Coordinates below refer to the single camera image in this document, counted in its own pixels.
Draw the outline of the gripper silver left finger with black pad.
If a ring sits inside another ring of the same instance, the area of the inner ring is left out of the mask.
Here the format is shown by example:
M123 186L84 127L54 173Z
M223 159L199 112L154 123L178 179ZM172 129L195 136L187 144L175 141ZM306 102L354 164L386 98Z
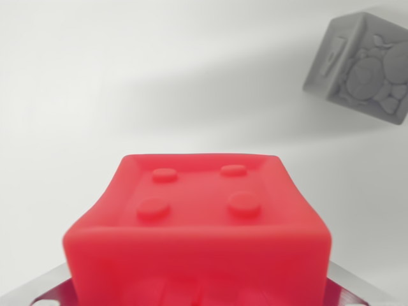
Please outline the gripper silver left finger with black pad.
M78 305L66 263L1 297L1 305Z

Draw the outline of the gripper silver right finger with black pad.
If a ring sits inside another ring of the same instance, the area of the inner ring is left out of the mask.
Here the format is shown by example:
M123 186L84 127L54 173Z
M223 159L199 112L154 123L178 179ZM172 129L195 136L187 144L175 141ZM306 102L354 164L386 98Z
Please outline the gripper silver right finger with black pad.
M400 306L404 303L331 261L323 305Z

